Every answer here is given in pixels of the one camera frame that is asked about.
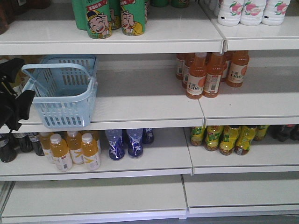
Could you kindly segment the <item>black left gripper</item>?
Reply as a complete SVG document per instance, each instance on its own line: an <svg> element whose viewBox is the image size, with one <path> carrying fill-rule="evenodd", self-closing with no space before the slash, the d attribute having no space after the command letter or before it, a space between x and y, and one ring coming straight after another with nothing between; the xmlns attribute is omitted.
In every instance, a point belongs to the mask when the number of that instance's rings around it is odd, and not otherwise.
<svg viewBox="0 0 299 224"><path fill-rule="evenodd" d="M0 64L0 127L7 125L12 131L19 129L20 120L28 120L36 92L25 90L17 96L9 82L15 82L17 73L25 64L21 58L13 58Z"/></svg>

